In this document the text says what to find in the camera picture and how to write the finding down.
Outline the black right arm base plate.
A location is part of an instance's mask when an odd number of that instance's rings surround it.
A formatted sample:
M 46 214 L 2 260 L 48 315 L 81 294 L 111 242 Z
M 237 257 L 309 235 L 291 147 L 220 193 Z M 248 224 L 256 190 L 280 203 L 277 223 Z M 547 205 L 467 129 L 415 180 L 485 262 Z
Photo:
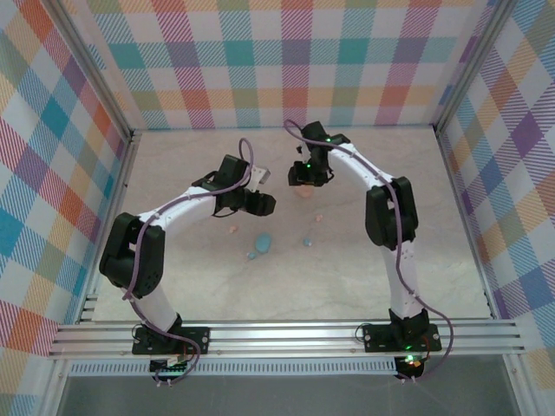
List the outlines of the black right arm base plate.
M 430 324 L 425 331 L 415 335 L 403 335 L 391 324 L 368 324 L 362 326 L 362 338 L 366 353 L 413 353 L 439 352 L 442 350 L 439 331 Z

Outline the aluminium frame post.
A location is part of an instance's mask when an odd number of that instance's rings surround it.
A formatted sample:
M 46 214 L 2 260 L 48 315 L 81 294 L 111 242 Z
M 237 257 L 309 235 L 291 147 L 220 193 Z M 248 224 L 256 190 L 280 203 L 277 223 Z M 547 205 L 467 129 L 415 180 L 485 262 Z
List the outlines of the aluminium frame post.
M 496 0 L 492 13 L 484 25 L 484 29 L 473 47 L 467 54 L 468 59 L 460 76 L 447 95 L 445 104 L 433 124 L 435 137 L 438 140 L 447 130 L 447 126 L 455 116 L 464 95 L 467 93 L 474 77 L 478 74 L 492 46 L 504 28 L 507 19 L 513 12 L 518 0 Z
M 140 113 L 87 0 L 42 0 L 116 128 L 129 140 Z

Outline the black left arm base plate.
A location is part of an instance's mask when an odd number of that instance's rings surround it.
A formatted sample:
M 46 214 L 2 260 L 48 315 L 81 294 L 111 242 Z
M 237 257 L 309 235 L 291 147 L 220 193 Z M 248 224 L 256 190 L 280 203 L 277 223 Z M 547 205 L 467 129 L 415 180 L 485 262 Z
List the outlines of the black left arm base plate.
M 153 329 L 140 325 L 132 332 L 134 355 L 171 355 L 196 354 L 194 345 L 184 342 L 183 338 L 194 341 L 200 349 L 200 354 L 207 354 L 210 342 L 208 327 L 180 327 L 175 329 L 174 337 L 160 334 Z

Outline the aluminium mounting rail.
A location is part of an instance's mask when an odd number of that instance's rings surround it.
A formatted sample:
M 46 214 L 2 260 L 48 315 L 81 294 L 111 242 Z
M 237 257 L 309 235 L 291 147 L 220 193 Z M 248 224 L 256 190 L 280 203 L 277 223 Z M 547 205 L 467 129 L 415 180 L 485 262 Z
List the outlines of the aluminium mounting rail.
M 207 359 L 362 357 L 362 327 L 357 321 L 201 322 L 210 329 Z M 523 354 L 524 338 L 508 320 L 456 319 L 436 323 L 439 352 L 375 353 L 377 356 L 431 354 Z M 58 329 L 51 359 L 133 358 L 135 322 L 85 322 Z

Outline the aluminium side rail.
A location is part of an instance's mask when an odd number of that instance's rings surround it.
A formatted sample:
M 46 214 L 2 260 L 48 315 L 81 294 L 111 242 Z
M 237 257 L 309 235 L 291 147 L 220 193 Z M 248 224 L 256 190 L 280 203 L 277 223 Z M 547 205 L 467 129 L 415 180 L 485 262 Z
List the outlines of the aluminium side rail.
M 102 280 L 104 279 L 99 270 L 101 255 L 108 240 L 112 223 L 121 211 L 136 155 L 139 150 L 141 137 L 142 133 L 138 130 L 132 131 L 131 138 L 125 146 L 125 152 L 122 154 L 121 169 L 112 190 L 107 215 L 102 223 L 101 232 L 99 234 L 98 244 L 95 246 L 93 262 L 84 281 L 82 293 L 77 303 L 77 309 L 72 321 L 73 324 L 79 325 L 82 322 L 91 322 L 94 316 L 95 305 L 101 290 Z
M 484 269 L 484 264 L 483 264 L 483 262 L 481 260 L 481 257 L 480 257 L 478 246 L 476 244 L 476 241 L 474 240 L 473 230 L 472 230 L 472 227 L 471 227 L 469 216 L 467 215 L 466 207 L 464 205 L 462 196 L 459 193 L 459 188 L 457 186 L 457 181 L 456 181 L 456 178 L 455 178 L 455 172 L 454 172 L 454 169 L 451 166 L 451 163 L 448 160 L 447 150 L 443 146 L 442 134 L 436 129 L 436 127 L 433 127 L 433 132 L 434 132 L 434 137 L 436 139 L 437 145 L 438 145 L 440 153 L 441 153 L 443 164 L 444 164 L 445 169 L 447 171 L 447 177 L 448 177 L 448 180 L 449 180 L 451 188 L 452 188 L 455 203 L 456 203 L 457 210 L 458 210 L 459 216 L 460 216 L 460 221 L 462 222 L 462 226 L 463 226 L 463 229 L 464 229 L 464 232 L 465 232 L 465 235 L 466 235 L 467 244 L 468 244 L 469 249 L 470 249 L 470 251 L 472 253 L 472 256 L 473 256 L 473 261 L 474 261 L 474 264 L 475 264 L 475 268 L 478 271 L 478 276 L 479 276 L 479 279 L 480 279 L 482 292 L 483 292 L 484 297 L 486 298 L 486 305 L 489 309 L 489 315 L 492 319 L 499 319 L 500 318 L 499 317 L 499 311 L 498 311 L 497 305 L 495 303 L 493 292 L 491 291 L 491 288 L 489 286 L 489 282 L 488 282 L 487 277 L 486 277 L 486 271 Z

